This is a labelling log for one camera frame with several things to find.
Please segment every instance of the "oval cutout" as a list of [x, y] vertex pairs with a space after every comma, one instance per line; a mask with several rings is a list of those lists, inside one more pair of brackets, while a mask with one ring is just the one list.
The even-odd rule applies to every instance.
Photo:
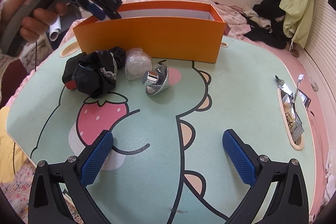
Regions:
[[289, 142], [295, 150], [302, 150], [305, 146], [305, 139], [303, 137], [303, 134], [301, 134], [301, 136], [296, 140], [296, 142], [293, 141], [292, 134], [291, 134], [291, 132], [289, 130], [289, 127], [288, 127], [288, 124], [287, 124], [285, 111], [284, 111], [284, 108], [282, 106], [280, 89], [278, 89], [278, 98], [279, 98], [279, 104], [280, 104], [280, 111], [281, 111], [281, 114], [282, 114], [283, 123], [285, 124], [285, 128], [286, 128], [286, 132], [287, 132]]
[[63, 51], [61, 51], [61, 53], [59, 54], [60, 57], [67, 57], [71, 54], [73, 54], [74, 52], [80, 50], [79, 44], [78, 42], [73, 42], [71, 43], [69, 46], [67, 46]]

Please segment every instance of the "silver metallic object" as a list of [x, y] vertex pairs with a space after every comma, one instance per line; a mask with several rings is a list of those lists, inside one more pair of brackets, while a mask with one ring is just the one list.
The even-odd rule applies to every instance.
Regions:
[[148, 95], [155, 95], [169, 88], [168, 67], [166, 65], [158, 66], [154, 71], [147, 71], [142, 78], [142, 84], [146, 85]]
[[68, 162], [74, 162], [74, 161], [76, 161], [76, 159], [77, 159], [76, 156], [70, 156], [70, 157], [68, 158]]
[[292, 159], [292, 163], [293, 163], [294, 165], [299, 165], [299, 161], [298, 161], [297, 159]]
[[261, 155], [260, 160], [263, 162], [268, 162], [268, 157], [266, 155]]
[[37, 164], [38, 167], [42, 167], [45, 165], [45, 161], [44, 160], [40, 160], [39, 163]]
[[304, 78], [304, 75], [299, 75], [299, 77], [298, 77], [298, 79], [297, 79], [296, 91], [295, 91], [295, 95], [294, 95], [292, 104], [295, 103], [297, 94], [298, 94], [298, 92], [299, 92], [299, 86], [300, 86], [300, 83], [301, 83], [301, 81], [303, 80], [303, 78]]

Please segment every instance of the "paper roll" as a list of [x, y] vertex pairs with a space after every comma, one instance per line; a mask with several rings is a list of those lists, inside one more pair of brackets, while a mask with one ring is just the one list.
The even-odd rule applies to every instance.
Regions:
[[49, 27], [49, 38], [50, 41], [55, 41], [58, 37], [58, 35], [61, 32], [61, 19], [59, 16], [57, 16], [57, 20], [54, 24], [50, 25]]

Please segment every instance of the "pink cheek spot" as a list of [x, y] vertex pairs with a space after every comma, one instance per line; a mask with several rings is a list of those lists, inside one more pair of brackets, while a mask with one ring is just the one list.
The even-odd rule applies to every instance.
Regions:
[[169, 67], [168, 81], [169, 85], [177, 84], [182, 78], [182, 75], [178, 69]]
[[85, 144], [90, 145], [103, 130], [109, 130], [118, 119], [126, 114], [125, 104], [108, 102], [102, 106], [97, 103], [85, 104], [78, 114], [79, 135]]

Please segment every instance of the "pile of clothes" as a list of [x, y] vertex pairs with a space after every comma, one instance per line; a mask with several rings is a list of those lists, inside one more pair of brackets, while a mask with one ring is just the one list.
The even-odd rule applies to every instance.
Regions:
[[284, 19], [286, 12], [280, 9], [281, 0], [263, 0], [253, 9], [246, 6], [242, 15], [251, 26], [251, 31], [245, 36], [252, 41], [263, 41], [265, 44], [284, 49], [290, 38], [284, 34]]

